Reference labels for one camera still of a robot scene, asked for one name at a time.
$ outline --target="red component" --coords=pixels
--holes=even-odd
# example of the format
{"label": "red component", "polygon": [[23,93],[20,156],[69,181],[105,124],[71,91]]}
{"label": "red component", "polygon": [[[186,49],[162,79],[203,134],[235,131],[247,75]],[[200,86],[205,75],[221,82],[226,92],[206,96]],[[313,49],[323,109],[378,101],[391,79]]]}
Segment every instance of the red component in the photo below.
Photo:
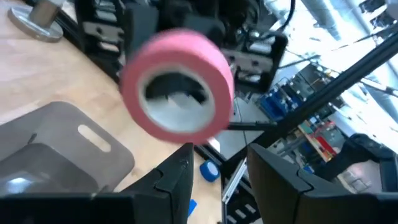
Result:
{"label": "red component", "polygon": [[337,155],[335,150],[329,145],[328,142],[326,142],[326,140],[322,136],[318,136],[316,137],[316,139],[324,150],[328,151],[333,156]]}

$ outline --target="wooden table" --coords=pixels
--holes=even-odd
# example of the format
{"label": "wooden table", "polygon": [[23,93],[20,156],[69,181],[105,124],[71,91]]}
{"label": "wooden table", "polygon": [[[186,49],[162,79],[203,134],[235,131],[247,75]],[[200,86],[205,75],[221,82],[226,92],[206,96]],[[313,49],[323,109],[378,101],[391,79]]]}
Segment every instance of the wooden table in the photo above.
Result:
{"label": "wooden table", "polygon": [[[134,154],[136,166],[117,191],[156,167],[179,145],[149,136],[124,107],[116,84],[66,39],[56,44],[34,40],[6,16],[15,1],[0,0],[0,124],[51,101],[67,101],[97,122]],[[198,205],[188,223],[221,221],[220,181],[200,175],[203,159],[195,154],[192,199]]]}

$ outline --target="metal base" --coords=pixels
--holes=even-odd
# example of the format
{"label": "metal base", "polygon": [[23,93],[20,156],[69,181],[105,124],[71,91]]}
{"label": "metal base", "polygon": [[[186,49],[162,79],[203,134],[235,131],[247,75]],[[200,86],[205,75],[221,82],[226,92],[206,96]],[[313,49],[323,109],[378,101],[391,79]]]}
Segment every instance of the metal base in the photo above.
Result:
{"label": "metal base", "polygon": [[29,20],[32,9],[30,6],[14,6],[8,10],[8,18],[18,29],[37,40],[58,42],[63,36],[61,26],[53,22],[48,28],[39,27]]}

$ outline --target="pink tape roll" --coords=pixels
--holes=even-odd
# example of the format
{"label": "pink tape roll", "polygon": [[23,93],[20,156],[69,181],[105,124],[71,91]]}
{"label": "pink tape roll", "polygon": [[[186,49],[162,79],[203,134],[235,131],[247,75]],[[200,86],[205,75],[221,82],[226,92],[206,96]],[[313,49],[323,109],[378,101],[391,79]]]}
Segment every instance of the pink tape roll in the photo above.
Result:
{"label": "pink tape roll", "polygon": [[[185,107],[166,99],[146,101],[145,86],[167,72],[180,72],[196,80],[209,100],[203,106],[196,102],[185,103]],[[121,93],[133,120],[153,137],[202,144],[227,127],[234,84],[217,46],[192,30],[173,29],[157,34],[126,64]]]}

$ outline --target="gray plastic tray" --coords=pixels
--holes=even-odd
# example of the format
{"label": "gray plastic tray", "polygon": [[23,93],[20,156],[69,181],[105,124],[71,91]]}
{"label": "gray plastic tray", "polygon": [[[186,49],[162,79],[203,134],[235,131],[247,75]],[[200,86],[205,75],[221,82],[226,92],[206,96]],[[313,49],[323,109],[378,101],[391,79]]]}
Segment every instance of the gray plastic tray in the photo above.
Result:
{"label": "gray plastic tray", "polygon": [[[80,134],[79,126],[110,151]],[[131,152],[69,103],[53,102],[0,126],[0,195],[111,191],[133,167]]]}

